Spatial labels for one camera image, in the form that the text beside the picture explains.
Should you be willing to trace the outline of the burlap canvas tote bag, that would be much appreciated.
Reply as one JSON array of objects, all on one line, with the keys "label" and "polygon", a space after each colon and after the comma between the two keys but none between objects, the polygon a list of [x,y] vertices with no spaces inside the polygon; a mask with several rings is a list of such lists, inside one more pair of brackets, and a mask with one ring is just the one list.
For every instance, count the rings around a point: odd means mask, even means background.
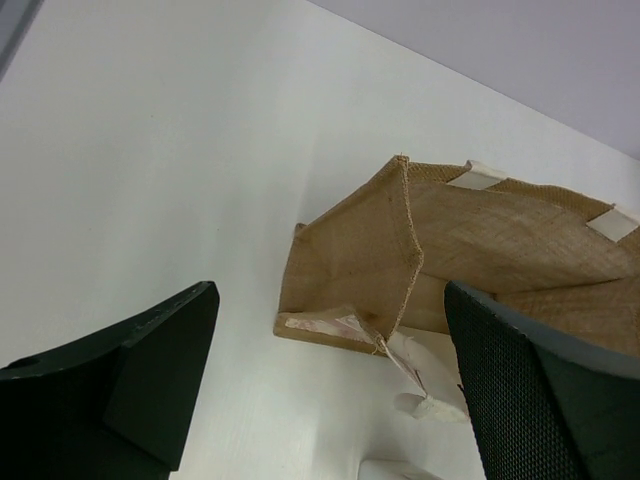
[{"label": "burlap canvas tote bag", "polygon": [[636,215],[475,161],[405,156],[296,227],[274,332],[387,355],[418,387],[399,408],[465,423],[444,308],[451,281],[588,343],[639,353]]}]

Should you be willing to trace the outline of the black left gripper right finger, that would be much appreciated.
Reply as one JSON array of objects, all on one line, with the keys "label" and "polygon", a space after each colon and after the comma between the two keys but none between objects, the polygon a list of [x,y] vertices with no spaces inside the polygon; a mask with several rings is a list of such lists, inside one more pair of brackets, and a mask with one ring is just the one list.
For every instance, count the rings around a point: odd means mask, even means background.
[{"label": "black left gripper right finger", "polygon": [[444,307],[487,478],[638,478],[638,358],[459,282]]}]

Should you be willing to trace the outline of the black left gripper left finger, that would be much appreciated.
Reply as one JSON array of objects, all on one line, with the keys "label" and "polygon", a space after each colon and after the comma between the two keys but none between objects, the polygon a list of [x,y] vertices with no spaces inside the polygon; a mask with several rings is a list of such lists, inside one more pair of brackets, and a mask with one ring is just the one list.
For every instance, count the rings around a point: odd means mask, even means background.
[{"label": "black left gripper left finger", "polygon": [[167,479],[180,467],[220,304],[198,282],[1,370],[4,479]]}]

